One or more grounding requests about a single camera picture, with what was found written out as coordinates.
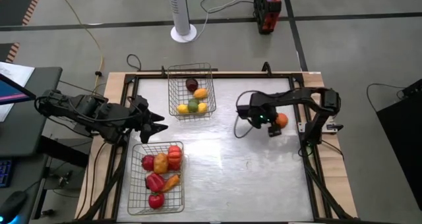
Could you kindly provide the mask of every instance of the yellow cable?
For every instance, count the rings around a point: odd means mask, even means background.
[[[101,61],[100,61],[100,67],[98,68],[99,72],[102,72],[102,70],[104,69],[104,54],[101,50],[101,47],[99,45],[99,43],[97,42],[97,40],[95,39],[95,37],[91,34],[91,32],[85,27],[85,25],[83,25],[83,23],[80,21],[79,16],[77,15],[76,11],[73,9],[72,5],[69,3],[68,0],[65,0],[67,5],[71,8],[73,14],[75,15],[76,19],[78,19],[79,24],[88,32],[88,34],[90,34],[91,38],[95,41],[95,44],[98,47],[98,51],[100,51],[100,55],[101,55]],[[98,89],[98,79],[100,78],[100,76],[96,75],[96,79],[95,79],[95,87],[94,87],[94,91],[96,92]]]

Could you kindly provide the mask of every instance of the monitor screen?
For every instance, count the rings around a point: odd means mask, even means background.
[[[32,93],[25,92],[25,89],[15,84],[5,76],[0,76],[0,105],[17,103],[33,99]]]
[[[16,100],[21,100],[24,98],[29,98],[26,94],[20,90],[12,87],[6,82],[0,80],[0,102],[1,103],[14,103]]]

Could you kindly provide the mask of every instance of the yellow lemon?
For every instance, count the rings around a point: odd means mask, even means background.
[[[206,112],[206,103],[199,103],[198,104],[198,113],[205,113]]]
[[[177,106],[177,110],[179,111],[180,114],[189,113],[189,109],[188,109],[187,105],[179,105],[179,106]]]

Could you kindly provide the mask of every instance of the white paper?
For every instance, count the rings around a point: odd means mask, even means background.
[[[0,62],[0,73],[22,87],[25,87],[32,72],[34,72],[34,69],[35,68],[33,67]],[[14,104],[0,105],[0,122],[3,122],[6,119],[6,116],[9,114],[13,105]]]

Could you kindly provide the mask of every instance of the wire basket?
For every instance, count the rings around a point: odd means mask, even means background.
[[[152,209],[148,205],[148,197],[152,194],[151,190],[146,188],[145,178],[149,171],[142,168],[142,158],[145,155],[167,154],[170,146],[179,146],[183,154],[183,143],[181,142],[160,142],[149,144],[137,144],[133,147],[131,164],[131,187],[129,189],[129,198],[127,212],[129,215],[145,215],[159,213],[177,213],[185,208],[185,187],[183,184],[183,159],[180,171],[168,171],[161,175],[168,180],[175,174],[180,174],[180,182],[171,190],[164,193],[164,205],[159,209]]]
[[[169,82],[169,113],[181,121],[204,121],[208,120],[217,109],[214,85],[212,82],[212,70],[209,63],[195,63],[190,65],[170,66],[167,70]],[[207,104],[205,113],[180,114],[177,106],[187,105],[189,100],[194,99],[193,93],[186,88],[186,79],[194,78],[198,82],[198,88],[205,88],[208,96],[201,99],[201,103]]]

